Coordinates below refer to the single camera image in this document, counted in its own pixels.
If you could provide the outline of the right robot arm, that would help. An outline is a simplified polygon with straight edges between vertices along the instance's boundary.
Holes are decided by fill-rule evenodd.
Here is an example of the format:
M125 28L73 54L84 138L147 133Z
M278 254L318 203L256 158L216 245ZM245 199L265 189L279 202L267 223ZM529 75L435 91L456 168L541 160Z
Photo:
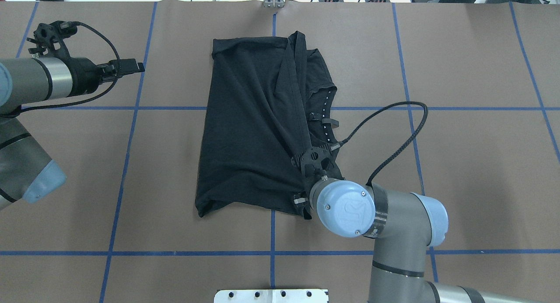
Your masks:
M445 240L448 214L437 199L324 176L293 199L346 237L374 239L370 303L524 303L525 299L429 282L425 257Z

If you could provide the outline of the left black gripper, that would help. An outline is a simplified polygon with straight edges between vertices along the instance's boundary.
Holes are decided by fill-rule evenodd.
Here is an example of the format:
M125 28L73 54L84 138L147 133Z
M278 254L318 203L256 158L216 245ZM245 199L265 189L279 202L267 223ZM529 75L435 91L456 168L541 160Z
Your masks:
M100 84L113 82L126 75L145 72L142 62L134 58L115 59L96 65L88 58L70 58L68 69L72 76L72 89L68 97L94 93Z

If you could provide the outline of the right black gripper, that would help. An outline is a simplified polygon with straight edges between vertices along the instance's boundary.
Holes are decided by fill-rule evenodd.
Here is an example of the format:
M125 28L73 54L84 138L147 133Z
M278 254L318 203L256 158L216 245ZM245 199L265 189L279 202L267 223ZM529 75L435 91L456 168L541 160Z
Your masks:
M296 216L304 220L312 220L310 200L306 191L295 193L292 197L292 205Z

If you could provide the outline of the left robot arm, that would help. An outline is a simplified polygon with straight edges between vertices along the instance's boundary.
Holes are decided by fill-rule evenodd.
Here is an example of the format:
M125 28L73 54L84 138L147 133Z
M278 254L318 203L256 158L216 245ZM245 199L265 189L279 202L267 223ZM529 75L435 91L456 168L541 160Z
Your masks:
M33 57L1 60L1 208L35 203L67 177L20 122L23 105L94 93L100 84L145 72L134 58L95 64L88 58Z

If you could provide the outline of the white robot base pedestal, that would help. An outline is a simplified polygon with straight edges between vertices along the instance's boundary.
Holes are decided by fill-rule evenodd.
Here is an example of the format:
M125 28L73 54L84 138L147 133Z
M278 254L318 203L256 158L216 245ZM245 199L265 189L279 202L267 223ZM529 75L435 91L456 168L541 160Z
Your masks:
M327 289L228 289L214 295L214 303L328 303Z

